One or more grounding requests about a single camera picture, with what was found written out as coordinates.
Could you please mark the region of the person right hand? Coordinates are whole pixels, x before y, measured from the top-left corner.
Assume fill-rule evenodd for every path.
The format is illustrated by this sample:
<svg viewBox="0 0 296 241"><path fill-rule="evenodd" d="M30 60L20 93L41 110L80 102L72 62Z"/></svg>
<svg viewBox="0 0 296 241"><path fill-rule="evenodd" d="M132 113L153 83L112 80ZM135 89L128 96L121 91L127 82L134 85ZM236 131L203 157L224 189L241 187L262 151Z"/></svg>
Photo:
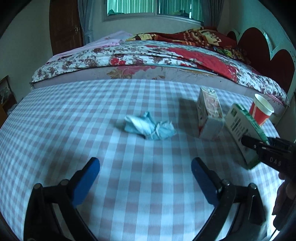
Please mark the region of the person right hand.
<svg viewBox="0 0 296 241"><path fill-rule="evenodd" d="M283 180L283 183L277 190L277 196L273 208L272 215L276 218L273 224L277 230L282 230L288 216L290 215L290 208L295 200L295 178L290 179L284 173L279 173L278 177Z"/></svg>

